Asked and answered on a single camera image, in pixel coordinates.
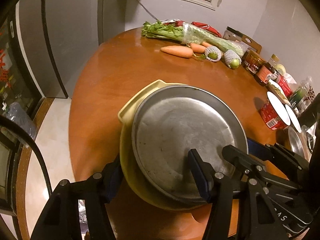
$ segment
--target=plastic bottle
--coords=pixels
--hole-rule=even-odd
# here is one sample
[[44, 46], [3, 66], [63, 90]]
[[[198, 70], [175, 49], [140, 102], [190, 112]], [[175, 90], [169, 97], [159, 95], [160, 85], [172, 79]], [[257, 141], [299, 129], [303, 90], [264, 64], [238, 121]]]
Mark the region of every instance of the plastic bottle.
[[289, 101], [290, 101], [292, 108], [297, 107], [298, 103], [308, 93], [310, 85], [312, 85], [312, 78], [311, 77], [307, 77], [305, 80], [301, 81], [300, 86], [290, 96]]

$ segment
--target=red label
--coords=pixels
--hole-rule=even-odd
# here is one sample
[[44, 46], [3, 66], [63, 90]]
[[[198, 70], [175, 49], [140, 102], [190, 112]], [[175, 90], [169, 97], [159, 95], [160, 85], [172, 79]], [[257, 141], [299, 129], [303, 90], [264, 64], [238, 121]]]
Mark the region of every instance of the red label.
[[272, 130], [284, 129], [287, 127], [273, 108], [269, 99], [267, 99], [264, 106], [261, 108], [260, 115], [266, 125]]
[[276, 82], [279, 84], [279, 86], [282, 88], [284, 95], [289, 98], [293, 94], [291, 88], [289, 87], [287, 81], [284, 79], [282, 75], [278, 75], [278, 78], [276, 79]]
[[268, 83], [268, 81], [270, 80], [270, 78], [272, 77], [272, 73], [270, 70], [268, 70], [264, 65], [261, 67], [261, 69], [259, 70], [257, 76], [258, 78], [260, 78], [260, 80], [262, 82], [264, 82], [265, 84]]

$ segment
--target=electrical wire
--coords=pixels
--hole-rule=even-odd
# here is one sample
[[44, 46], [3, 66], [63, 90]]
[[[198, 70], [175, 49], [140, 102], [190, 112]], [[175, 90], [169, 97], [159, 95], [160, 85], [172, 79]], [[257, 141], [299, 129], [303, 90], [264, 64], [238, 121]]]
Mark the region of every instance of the electrical wire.
[[36, 157], [38, 159], [38, 162], [40, 164], [41, 171], [42, 171], [43, 176], [44, 176], [44, 181], [45, 181], [45, 184], [47, 186], [48, 194], [49, 194], [49, 197], [50, 197], [51, 194], [52, 194], [52, 188], [51, 188], [51, 183], [50, 183], [48, 170], [47, 170], [47, 167], [45, 165], [43, 156], [42, 156], [42, 154], [40, 152], [40, 149], [38, 148], [38, 146], [35, 143], [35, 141], [20, 126], [18, 126], [13, 121], [11, 121], [11, 120], [9, 120], [6, 117], [1, 116], [1, 115], [0, 115], [0, 125], [5, 127], [5, 128], [7, 128], [8, 130], [10, 130], [11, 132], [15, 133], [16, 135], [18, 135], [21, 139], [23, 139], [31, 147], [31, 149], [35, 153], [35, 155], [36, 155]]
[[145, 6], [144, 6], [142, 3], [140, 3], [139, 0], [136, 0], [136, 1], [146, 10], [146, 12], [147, 12], [153, 19], [155, 19], [156, 21], [158, 21], [158, 19], [157, 19], [152, 13], [150, 13], [150, 12], [148, 11], [148, 9], [145, 8]]

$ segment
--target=plastic bag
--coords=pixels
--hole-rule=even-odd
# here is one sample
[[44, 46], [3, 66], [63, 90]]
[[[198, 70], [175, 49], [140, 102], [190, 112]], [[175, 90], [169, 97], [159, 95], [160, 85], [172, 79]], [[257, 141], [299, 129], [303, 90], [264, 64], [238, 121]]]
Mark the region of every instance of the plastic bag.
[[[36, 139], [37, 128], [19, 103], [13, 102], [4, 113], [4, 116], [20, 126], [33, 140]], [[19, 138], [19, 141], [26, 144], [21, 138]]]
[[182, 44], [201, 44], [203, 41], [206, 41], [211, 45], [218, 47], [222, 52], [226, 52], [227, 50], [231, 49], [236, 54], [238, 54], [240, 58], [244, 55], [244, 47], [241, 43], [216, 37], [206, 30], [202, 30], [192, 24], [183, 23]]
[[290, 74], [284, 73], [283, 77], [285, 78], [286, 82], [288, 83], [292, 91], [295, 91], [298, 88], [299, 85], [296, 83], [296, 81]]
[[[161, 21], [161, 22], [164, 25], [174, 23], [176, 27], [183, 26], [183, 23], [184, 23], [184, 21], [179, 20], [179, 19], [164, 20], [164, 21]], [[196, 26], [196, 27], [198, 27], [198, 28], [200, 28], [200, 29], [203, 29], [203, 30], [206, 30], [206, 31], [212, 33], [216, 37], [222, 38], [222, 35], [215, 28], [211, 27], [208, 24], [200, 23], [200, 22], [192, 22], [191, 24]]]

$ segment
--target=red snack bag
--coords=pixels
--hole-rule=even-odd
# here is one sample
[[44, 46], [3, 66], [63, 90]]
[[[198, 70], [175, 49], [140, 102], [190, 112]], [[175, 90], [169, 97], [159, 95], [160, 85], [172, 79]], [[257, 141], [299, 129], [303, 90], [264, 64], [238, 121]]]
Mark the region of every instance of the red snack bag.
[[210, 25], [207, 25], [205, 23], [199, 23], [199, 22], [192, 22], [191, 24], [196, 27], [199, 27], [203, 30], [211, 32], [214, 36], [222, 38], [221, 34], [215, 28], [211, 27]]
[[279, 86], [282, 88], [284, 95], [289, 98], [293, 94], [291, 88], [289, 87], [287, 81], [284, 79], [282, 75], [278, 75], [278, 78], [276, 79], [276, 82], [279, 84]]
[[[180, 21], [180, 20], [168, 20], [168, 21], [163, 21], [164, 25], [169, 25], [169, 24], [174, 24], [176, 27], [182, 26], [184, 21]], [[222, 38], [221, 34], [213, 27], [211, 27], [210, 25], [207, 25], [205, 23], [200, 23], [200, 22], [192, 22], [192, 25], [209, 31], [210, 33], [212, 33], [214, 36]]]

